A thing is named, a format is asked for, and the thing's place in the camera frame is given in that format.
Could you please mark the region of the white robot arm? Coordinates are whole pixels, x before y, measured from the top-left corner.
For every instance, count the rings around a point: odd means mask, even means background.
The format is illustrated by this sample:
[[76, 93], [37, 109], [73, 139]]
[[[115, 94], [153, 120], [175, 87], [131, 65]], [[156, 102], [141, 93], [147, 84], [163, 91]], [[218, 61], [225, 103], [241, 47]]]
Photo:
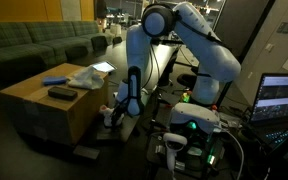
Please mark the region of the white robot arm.
[[143, 11], [141, 23], [127, 31], [128, 77], [119, 86], [117, 106], [109, 116], [111, 125], [119, 124], [125, 113], [139, 115], [144, 110], [140, 90], [149, 79], [146, 76], [149, 47], [153, 41], [171, 32], [198, 61], [192, 68], [196, 74], [192, 91], [194, 101], [210, 105], [219, 91], [219, 84], [230, 82], [239, 75], [240, 63], [191, 3], [181, 2], [174, 7], [150, 4]]

